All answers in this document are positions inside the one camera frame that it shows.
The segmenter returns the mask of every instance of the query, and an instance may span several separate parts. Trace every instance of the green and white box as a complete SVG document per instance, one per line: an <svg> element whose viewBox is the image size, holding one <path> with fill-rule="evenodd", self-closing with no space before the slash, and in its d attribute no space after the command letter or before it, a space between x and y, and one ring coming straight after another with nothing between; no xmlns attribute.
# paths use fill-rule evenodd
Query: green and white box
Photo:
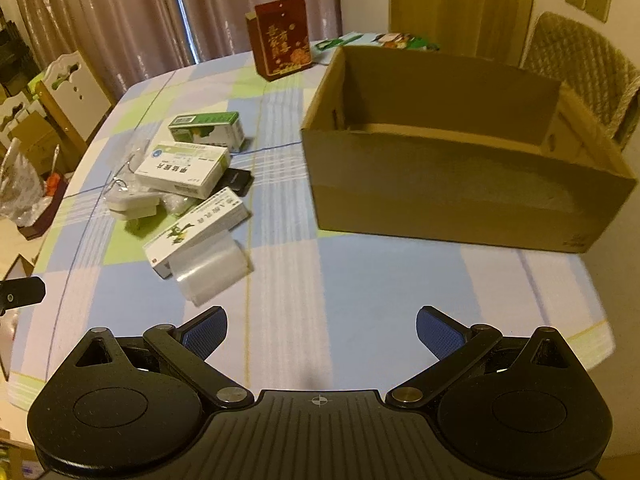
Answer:
<svg viewBox="0 0 640 480"><path fill-rule="evenodd" d="M238 112L178 115L169 123L169 131L178 142L225 146L230 152L239 152L244 142Z"/></svg>
<svg viewBox="0 0 640 480"><path fill-rule="evenodd" d="M229 167L229 150L221 146L163 142L135 171L143 186L194 198L207 198Z"/></svg>
<svg viewBox="0 0 640 480"><path fill-rule="evenodd" d="M161 278L167 278L171 275L172 254L229 230L248 216L242 200L225 187L146 243L146 258Z"/></svg>

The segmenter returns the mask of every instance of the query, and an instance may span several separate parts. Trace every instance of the silver screw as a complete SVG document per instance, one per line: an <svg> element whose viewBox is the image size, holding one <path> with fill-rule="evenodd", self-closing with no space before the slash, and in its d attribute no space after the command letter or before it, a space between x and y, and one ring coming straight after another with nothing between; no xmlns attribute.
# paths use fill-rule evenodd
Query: silver screw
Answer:
<svg viewBox="0 0 640 480"><path fill-rule="evenodd" d="M422 398L422 392L412 386L402 386L393 390L391 396L398 402L418 402Z"/></svg>
<svg viewBox="0 0 640 480"><path fill-rule="evenodd" d="M240 402L245 400L247 392L244 388L238 388L237 386L228 386L218 390L216 396L222 402Z"/></svg>

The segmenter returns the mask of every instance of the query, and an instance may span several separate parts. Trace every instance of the tablecloth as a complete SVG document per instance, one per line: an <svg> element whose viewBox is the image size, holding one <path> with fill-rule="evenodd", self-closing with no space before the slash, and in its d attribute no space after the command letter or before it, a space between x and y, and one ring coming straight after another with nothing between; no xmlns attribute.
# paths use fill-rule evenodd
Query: tablecloth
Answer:
<svg viewBox="0 0 640 480"><path fill-rule="evenodd" d="M20 313L8 389L13 404L28 409L90 327L135 336L202 310L145 259L142 244L171 219L159 215L130 232L100 199L128 142L168 138L168 121L194 110L240 112L250 138L232 166L255 175L244 199L253 215L232 234L255 270L209 302L224 306L229 329L207 361L254 394L377 388L384 395L435 362L415 335L415 315L425 304L505 335L553 325L587 368L613 351L577 255L320 230L299 128L324 70L316 65L267 83L250 54L237 54L126 92L89 146L40 253L35 273L47 296Z"/></svg>

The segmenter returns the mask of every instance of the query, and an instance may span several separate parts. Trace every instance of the barcode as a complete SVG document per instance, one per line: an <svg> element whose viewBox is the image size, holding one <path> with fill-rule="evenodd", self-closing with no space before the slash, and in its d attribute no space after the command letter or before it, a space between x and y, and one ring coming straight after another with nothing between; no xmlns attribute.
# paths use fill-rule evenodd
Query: barcode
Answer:
<svg viewBox="0 0 640 480"><path fill-rule="evenodd" d="M174 119L173 124L187 124L190 123L191 121L193 121L196 118L195 115L189 115L189 116L184 116L184 117L176 117Z"/></svg>

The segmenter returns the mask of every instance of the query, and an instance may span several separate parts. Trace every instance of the wooden door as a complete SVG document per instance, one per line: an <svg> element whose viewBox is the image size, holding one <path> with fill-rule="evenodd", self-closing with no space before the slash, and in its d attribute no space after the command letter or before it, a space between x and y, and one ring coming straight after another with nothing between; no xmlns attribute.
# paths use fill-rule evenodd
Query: wooden door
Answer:
<svg viewBox="0 0 640 480"><path fill-rule="evenodd" d="M390 30L423 36L443 52L517 65L533 0L390 0Z"/></svg>

